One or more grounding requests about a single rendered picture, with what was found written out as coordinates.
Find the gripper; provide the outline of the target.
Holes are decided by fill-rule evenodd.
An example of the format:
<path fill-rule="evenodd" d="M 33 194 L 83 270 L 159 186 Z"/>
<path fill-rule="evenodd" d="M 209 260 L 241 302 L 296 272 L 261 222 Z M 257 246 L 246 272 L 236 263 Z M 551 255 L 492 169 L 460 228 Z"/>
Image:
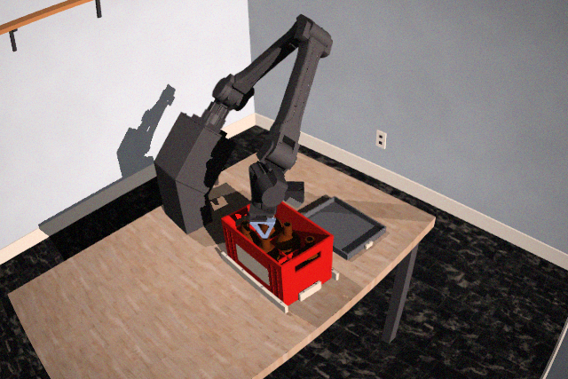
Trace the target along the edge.
<path fill-rule="evenodd" d="M 275 209 L 262 209 L 261 199 L 255 189 L 250 187 L 252 200 L 248 210 L 248 221 L 259 233 L 263 239 L 267 239 L 273 226 L 275 225 L 276 218 L 274 214 L 277 212 Z M 268 228 L 266 233 L 263 233 L 258 224 L 267 224 Z"/>

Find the red crate with dividers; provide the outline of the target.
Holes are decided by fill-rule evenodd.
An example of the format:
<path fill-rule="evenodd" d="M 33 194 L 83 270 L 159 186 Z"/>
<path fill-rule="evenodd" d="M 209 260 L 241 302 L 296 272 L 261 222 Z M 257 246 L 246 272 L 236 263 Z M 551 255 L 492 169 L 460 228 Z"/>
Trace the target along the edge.
<path fill-rule="evenodd" d="M 322 285 L 331 279 L 334 235 L 282 202 L 275 217 L 282 224 L 292 223 L 292 231 L 301 238 L 301 247 L 307 236 L 314 237 L 314 246 L 300 255 L 300 248 L 288 255 L 279 250 L 280 260 L 276 261 L 239 232 L 241 225 L 236 226 L 236 220 L 248 213 L 249 209 L 244 210 L 229 227 L 225 235 L 227 255 L 279 300 L 289 306 L 303 290 L 319 280 Z M 318 258 L 304 267 L 300 265 L 318 252 Z"/>

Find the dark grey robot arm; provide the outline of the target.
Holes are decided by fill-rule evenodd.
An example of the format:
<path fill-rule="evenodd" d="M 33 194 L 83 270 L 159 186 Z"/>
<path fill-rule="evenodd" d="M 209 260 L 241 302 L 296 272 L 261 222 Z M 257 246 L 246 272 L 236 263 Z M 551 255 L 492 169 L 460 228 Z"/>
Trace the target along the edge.
<path fill-rule="evenodd" d="M 201 116 L 192 115 L 226 137 L 221 129 L 229 112 L 242 110 L 254 96 L 251 87 L 298 48 L 280 111 L 256 153 L 259 161 L 248 168 L 250 186 L 257 191 L 262 209 L 276 209 L 282 201 L 299 208 L 304 202 L 304 181 L 286 181 L 285 173 L 297 160 L 301 121 L 319 60 L 330 54 L 333 44 L 331 35 L 313 22 L 303 14 L 296 17 L 293 27 L 250 65 L 219 80 L 212 91 L 214 102 Z"/>

